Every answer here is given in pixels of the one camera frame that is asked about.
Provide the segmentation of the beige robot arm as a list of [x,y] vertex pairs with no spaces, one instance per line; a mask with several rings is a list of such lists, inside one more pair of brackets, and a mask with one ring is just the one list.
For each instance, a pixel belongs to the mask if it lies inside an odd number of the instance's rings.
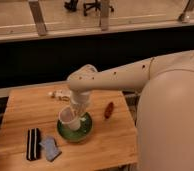
[[92,90],[136,91],[138,171],[194,171],[194,50],[154,56],[99,72],[70,74],[74,108]]

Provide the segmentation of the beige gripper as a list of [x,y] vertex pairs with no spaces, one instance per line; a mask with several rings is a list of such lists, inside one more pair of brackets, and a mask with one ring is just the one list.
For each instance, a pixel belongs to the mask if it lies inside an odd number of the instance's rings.
[[89,104],[89,92],[70,92],[70,106],[76,116],[82,117],[86,113],[86,109]]

